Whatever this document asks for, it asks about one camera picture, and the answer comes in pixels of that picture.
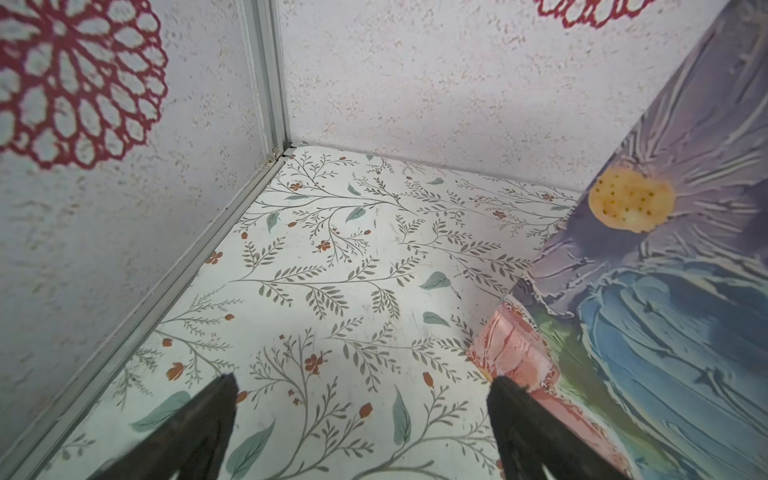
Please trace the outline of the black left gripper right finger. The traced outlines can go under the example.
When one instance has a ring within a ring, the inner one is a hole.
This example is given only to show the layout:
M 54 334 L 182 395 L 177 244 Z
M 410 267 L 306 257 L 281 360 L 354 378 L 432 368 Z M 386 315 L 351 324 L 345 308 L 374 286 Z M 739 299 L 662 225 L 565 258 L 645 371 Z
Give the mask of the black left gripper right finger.
M 525 390 L 493 380 L 487 410 L 507 479 L 624 479 Z

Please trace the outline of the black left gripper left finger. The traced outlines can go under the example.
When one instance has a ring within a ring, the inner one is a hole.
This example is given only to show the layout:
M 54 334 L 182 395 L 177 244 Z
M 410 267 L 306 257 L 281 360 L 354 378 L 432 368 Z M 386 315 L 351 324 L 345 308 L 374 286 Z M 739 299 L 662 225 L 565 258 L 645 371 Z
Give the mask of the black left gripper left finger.
M 238 393 L 232 373 L 220 376 L 154 433 L 91 477 L 216 479 L 233 432 Z

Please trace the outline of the floral paper gift bag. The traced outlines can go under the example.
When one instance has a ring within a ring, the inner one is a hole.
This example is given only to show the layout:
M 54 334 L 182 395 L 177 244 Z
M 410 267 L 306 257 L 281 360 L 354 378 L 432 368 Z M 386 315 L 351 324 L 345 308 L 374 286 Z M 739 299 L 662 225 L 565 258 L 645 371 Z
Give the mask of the floral paper gift bag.
M 767 475 L 767 5 L 727 3 L 467 352 L 634 479 Z

